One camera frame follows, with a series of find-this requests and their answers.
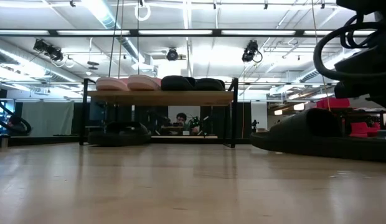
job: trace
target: light fixture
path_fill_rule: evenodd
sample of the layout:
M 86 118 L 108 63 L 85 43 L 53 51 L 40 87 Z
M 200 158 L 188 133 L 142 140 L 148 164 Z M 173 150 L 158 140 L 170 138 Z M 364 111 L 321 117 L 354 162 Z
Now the light fixture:
M 0 35 L 49 35 L 47 30 L 0 30 Z
M 153 70 L 152 65 L 147 65 L 145 63 L 135 63 L 131 66 L 134 70 Z
M 328 35 L 332 32 L 333 30 L 306 30 L 304 31 L 304 35 Z M 356 30 L 354 32 L 354 37 L 355 36 L 366 36 L 374 33 L 374 30 Z
M 304 35 L 328 35 L 332 32 L 332 30 L 307 30 L 304 31 Z
M 297 105 L 294 105 L 294 110 L 304 110 L 305 109 L 305 104 L 303 103 L 300 103 L 300 104 L 297 104 Z
M 295 35 L 295 30 L 223 30 L 222 35 Z
M 212 30 L 139 30 L 141 35 L 211 35 Z
M 283 111 L 282 110 L 276 110 L 275 111 L 275 115 L 282 115 L 283 114 Z
M 322 99 L 322 98 L 325 98 L 325 97 L 330 97 L 330 96 L 332 96 L 332 95 L 334 95 L 334 93 L 328 93 L 328 94 L 325 94 L 325 93 L 321 93 L 321 94 L 318 94 L 318 95 L 314 95 L 314 96 L 312 96 L 311 98 L 312 99 Z
M 58 30 L 57 33 L 59 35 L 121 35 L 121 30 Z M 123 30 L 123 35 L 130 35 L 131 32 L 129 30 Z
M 294 95 L 289 96 L 288 99 L 289 99 L 289 100 L 293 100 L 293 99 L 299 98 L 300 96 L 301 96 L 301 95 L 300 95 L 299 93 L 297 93 L 297 94 L 294 94 Z

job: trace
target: wall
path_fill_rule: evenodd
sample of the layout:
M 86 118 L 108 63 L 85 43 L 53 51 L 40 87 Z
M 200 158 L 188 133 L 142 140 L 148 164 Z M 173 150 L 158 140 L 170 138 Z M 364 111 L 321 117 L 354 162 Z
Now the wall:
M 268 128 L 268 105 L 266 102 L 251 103 L 251 122 L 258 121 L 257 128 Z

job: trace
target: man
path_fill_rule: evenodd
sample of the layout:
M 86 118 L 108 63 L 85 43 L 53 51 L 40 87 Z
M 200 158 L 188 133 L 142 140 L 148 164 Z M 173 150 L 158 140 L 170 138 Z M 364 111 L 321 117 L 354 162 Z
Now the man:
M 9 118 L 7 125 L 9 125 L 10 127 L 14 128 L 16 130 L 19 130 L 19 131 L 25 131 L 26 130 L 26 127 L 24 127 L 24 125 L 21 123 L 20 118 L 18 118 L 17 116 L 14 116 L 14 115 L 12 115 Z M 8 132 L 9 132 L 9 135 L 18 135 L 17 133 L 14 133 L 12 131 L 8 131 Z
M 176 115 L 176 122 L 183 126 L 184 131 L 190 131 L 192 134 L 197 134 L 199 132 L 198 127 L 190 128 L 189 123 L 186 124 L 187 116 L 185 113 L 179 113 Z

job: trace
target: ceiling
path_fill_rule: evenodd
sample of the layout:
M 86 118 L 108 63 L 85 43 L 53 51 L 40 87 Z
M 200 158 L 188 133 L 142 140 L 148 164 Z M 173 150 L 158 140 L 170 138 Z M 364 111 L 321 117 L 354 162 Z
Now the ceiling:
M 117 13 L 117 1 L 104 0 L 110 5 L 110 11 Z M 123 29 L 314 29 L 311 0 L 268 0 L 268 9 L 264 10 L 264 0 L 192 0 L 186 10 L 184 0 L 150 1 L 151 14 L 145 21 L 138 21 L 135 16 L 137 1 L 124 0 L 125 6 L 118 8 L 118 24 Z M 326 0 L 326 7 L 321 9 L 322 1 L 314 1 L 314 17 L 318 29 L 337 29 L 354 15 L 354 11 L 340 8 L 335 1 Z M 76 7 L 71 7 L 69 1 L 53 0 L 24 0 L 0 1 L 0 29 L 103 29 L 102 23 L 95 17 L 90 8 L 85 7 L 84 1 L 74 1 Z M 139 16 L 145 15 L 145 9 L 139 10 Z M 32 48 L 40 37 L 0 37 L 1 47 L 14 55 L 32 59 L 37 52 Z M 182 55 L 189 54 L 191 74 L 187 60 L 183 60 L 175 67 L 181 67 L 181 75 L 191 75 L 195 78 L 214 77 L 230 82 L 232 78 L 239 78 L 245 82 L 293 82 L 305 73 L 314 70 L 312 57 L 316 45 L 315 38 L 291 37 L 130 37 L 131 43 L 143 55 L 152 56 L 153 65 L 161 66 L 167 61 L 165 53 L 170 48 L 176 48 Z M 135 62 L 129 53 L 117 40 L 111 37 L 45 37 L 44 40 L 62 49 L 65 59 L 72 58 L 65 65 L 55 63 L 57 73 L 67 74 L 71 80 L 79 81 L 89 77 L 128 77 L 133 74 L 153 75 L 153 72 L 135 70 Z M 259 64 L 243 63 L 242 54 L 250 40 L 256 40 L 261 47 L 263 61 Z M 332 40 L 323 51 L 324 60 L 341 54 L 342 48 L 338 40 Z M 98 70 L 93 70 L 87 76 L 91 60 L 98 62 Z M 45 55 L 38 55 L 32 62 L 41 67 L 51 68 L 54 65 Z M 308 82 L 322 82 L 317 76 Z M 258 94 L 267 94 L 274 86 L 252 88 L 244 92 L 245 98 L 256 99 Z M 307 87 L 292 88 L 287 94 L 297 91 L 308 91 Z

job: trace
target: wooden floor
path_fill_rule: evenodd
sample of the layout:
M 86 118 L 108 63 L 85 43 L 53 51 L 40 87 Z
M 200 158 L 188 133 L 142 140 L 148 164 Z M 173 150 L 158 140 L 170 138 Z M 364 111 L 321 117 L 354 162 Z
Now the wooden floor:
M 386 164 L 251 146 L 0 152 L 0 224 L 386 223 Z

